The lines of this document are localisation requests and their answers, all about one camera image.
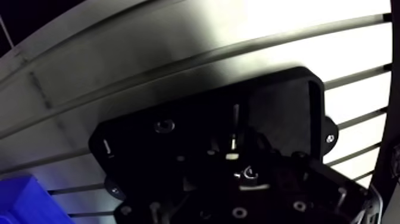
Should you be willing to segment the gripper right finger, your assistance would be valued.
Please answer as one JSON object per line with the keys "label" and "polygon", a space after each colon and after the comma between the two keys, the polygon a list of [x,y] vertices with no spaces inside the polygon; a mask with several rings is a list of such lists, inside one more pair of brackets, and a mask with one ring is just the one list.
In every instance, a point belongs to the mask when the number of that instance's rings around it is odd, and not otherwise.
{"label": "gripper right finger", "polygon": [[233,196],[236,223],[381,223],[382,199],[304,153],[258,155]]}

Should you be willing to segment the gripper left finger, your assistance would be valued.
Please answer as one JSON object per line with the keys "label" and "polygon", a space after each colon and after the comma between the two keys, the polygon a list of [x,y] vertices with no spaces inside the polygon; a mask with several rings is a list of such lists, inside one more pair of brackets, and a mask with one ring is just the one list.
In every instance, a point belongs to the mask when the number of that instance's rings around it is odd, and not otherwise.
{"label": "gripper left finger", "polygon": [[230,142],[156,143],[115,151],[126,223],[231,223]]}

